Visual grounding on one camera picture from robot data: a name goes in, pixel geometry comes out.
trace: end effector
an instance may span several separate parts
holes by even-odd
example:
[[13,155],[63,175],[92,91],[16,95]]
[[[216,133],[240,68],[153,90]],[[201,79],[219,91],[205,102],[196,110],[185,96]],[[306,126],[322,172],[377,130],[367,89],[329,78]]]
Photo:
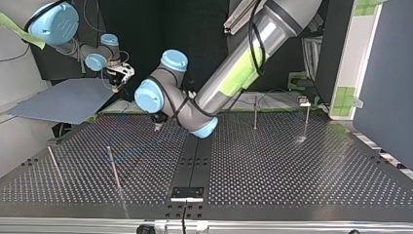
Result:
[[79,15],[68,1],[13,0],[0,3],[0,8],[19,27],[60,53],[84,61],[93,71],[102,71],[109,78],[114,92],[134,75],[133,68],[121,62],[117,36],[103,34],[97,48],[77,41],[75,34]]

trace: green tape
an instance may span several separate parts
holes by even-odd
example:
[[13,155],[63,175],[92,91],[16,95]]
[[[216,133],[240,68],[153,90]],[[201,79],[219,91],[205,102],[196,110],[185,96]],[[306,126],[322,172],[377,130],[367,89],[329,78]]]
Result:
[[18,27],[17,24],[15,24],[10,18],[8,18],[3,13],[0,13],[0,26],[11,29],[21,39],[33,45],[36,45],[38,48],[42,50],[45,48],[45,42],[42,39],[23,31],[20,27]]
[[[261,49],[256,47],[254,51],[256,57],[260,59],[262,55]],[[222,82],[219,91],[225,96],[232,97],[241,88],[248,88],[256,78],[258,78],[258,74],[252,60],[251,49],[248,49],[238,59],[227,78]]]
[[331,115],[343,117],[350,116],[353,106],[355,105],[355,93],[356,88],[354,87],[338,87]]
[[378,0],[357,0],[355,16],[373,16],[378,4]]

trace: yellow-green tape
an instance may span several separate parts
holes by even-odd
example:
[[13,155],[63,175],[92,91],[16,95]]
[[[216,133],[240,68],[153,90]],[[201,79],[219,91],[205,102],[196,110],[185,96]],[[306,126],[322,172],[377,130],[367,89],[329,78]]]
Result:
[[45,42],[42,39],[23,31],[20,27],[18,27],[17,24],[15,24],[10,18],[8,18],[3,13],[0,13],[0,26],[11,29],[24,41],[36,45],[42,50],[43,48],[45,48]]
[[[261,49],[254,48],[255,56],[261,59]],[[227,78],[222,82],[219,91],[225,96],[232,97],[241,88],[248,88],[252,82],[258,77],[255,70],[254,62],[252,60],[251,49],[248,49],[238,59],[233,69],[228,74]]]

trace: gray cardboard sheet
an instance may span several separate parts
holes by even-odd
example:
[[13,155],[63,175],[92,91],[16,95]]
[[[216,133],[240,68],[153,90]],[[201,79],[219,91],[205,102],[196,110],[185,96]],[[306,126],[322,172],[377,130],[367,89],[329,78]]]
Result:
[[113,95],[107,80],[70,79],[23,101],[8,113],[19,117],[81,124]]

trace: white wall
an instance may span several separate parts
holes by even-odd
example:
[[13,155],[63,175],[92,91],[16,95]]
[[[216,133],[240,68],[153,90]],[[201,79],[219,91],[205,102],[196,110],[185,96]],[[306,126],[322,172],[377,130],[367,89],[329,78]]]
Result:
[[[381,9],[382,6],[379,5],[372,16],[352,16],[331,106],[334,106],[336,92],[339,87],[356,88],[355,98],[358,98]],[[356,109],[353,108],[348,117],[333,115],[330,115],[330,117],[334,120],[353,120],[355,111]]]
[[[0,27],[0,60],[21,55],[27,45]],[[13,117],[5,111],[47,89],[31,51],[24,57],[0,61],[0,177],[45,147],[55,123]]]

